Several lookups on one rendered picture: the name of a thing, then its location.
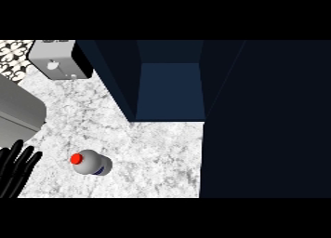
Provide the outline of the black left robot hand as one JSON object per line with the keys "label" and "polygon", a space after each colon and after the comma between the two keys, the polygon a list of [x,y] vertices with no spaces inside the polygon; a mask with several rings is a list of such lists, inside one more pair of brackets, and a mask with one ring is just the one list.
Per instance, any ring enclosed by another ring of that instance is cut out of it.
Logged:
{"label": "black left robot hand", "polygon": [[0,150],[0,198],[16,198],[27,186],[32,169],[41,160],[43,153],[34,147],[24,149],[18,139],[10,148]]}

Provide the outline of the dark blue cabinet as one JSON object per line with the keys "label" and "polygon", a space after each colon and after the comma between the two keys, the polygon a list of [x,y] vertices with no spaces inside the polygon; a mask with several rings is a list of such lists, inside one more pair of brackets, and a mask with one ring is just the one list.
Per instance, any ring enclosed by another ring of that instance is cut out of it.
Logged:
{"label": "dark blue cabinet", "polygon": [[202,122],[241,40],[80,40],[130,122]]}

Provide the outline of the dark blue cabinet door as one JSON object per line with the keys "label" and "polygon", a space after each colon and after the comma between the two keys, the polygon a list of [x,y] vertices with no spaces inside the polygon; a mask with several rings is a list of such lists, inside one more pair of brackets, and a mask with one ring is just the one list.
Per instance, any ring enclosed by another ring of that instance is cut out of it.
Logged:
{"label": "dark blue cabinet door", "polygon": [[248,41],[204,123],[204,198],[331,198],[331,40]]}

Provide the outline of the white bottle with red cap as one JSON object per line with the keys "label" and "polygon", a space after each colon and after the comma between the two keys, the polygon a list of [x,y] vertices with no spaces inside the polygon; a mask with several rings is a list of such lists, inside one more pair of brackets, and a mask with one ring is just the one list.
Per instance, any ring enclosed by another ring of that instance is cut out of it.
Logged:
{"label": "white bottle with red cap", "polygon": [[69,158],[74,171],[81,175],[105,176],[112,169],[112,161],[95,150],[83,150]]}

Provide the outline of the grey sink basin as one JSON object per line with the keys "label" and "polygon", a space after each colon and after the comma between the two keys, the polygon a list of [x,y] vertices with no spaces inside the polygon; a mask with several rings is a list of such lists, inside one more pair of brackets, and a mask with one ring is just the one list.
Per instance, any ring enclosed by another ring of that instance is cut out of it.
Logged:
{"label": "grey sink basin", "polygon": [[27,141],[41,130],[47,106],[0,73],[0,147]]}

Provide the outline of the grey toaster appliance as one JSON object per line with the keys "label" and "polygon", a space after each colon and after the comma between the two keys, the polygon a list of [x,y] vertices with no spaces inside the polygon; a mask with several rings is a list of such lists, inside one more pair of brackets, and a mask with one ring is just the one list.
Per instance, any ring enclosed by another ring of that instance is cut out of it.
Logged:
{"label": "grey toaster appliance", "polygon": [[50,80],[92,77],[93,66],[75,40],[35,40],[28,60]]}

